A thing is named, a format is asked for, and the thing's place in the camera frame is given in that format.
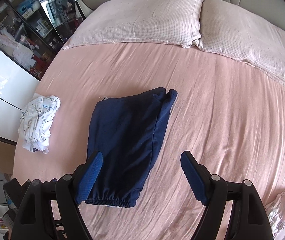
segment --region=bed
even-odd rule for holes
[[[89,15],[90,8],[106,1],[81,3]],[[265,7],[257,0],[226,1],[285,31],[285,17],[275,16],[285,15],[284,0],[260,0]],[[202,51],[201,46],[182,49],[143,42],[83,44],[59,52],[36,89],[61,100],[50,129],[49,153],[28,152],[20,138],[13,176],[23,183],[72,173],[86,160],[96,103],[156,87],[178,92],[159,157],[134,208],[80,205],[94,239],[190,239],[203,206],[180,168],[185,150],[225,180],[253,181],[264,205],[285,189],[284,79],[250,62]],[[230,210],[227,203],[217,239],[224,238]],[[53,211],[59,217],[55,205]],[[285,228],[275,239],[285,239]]]

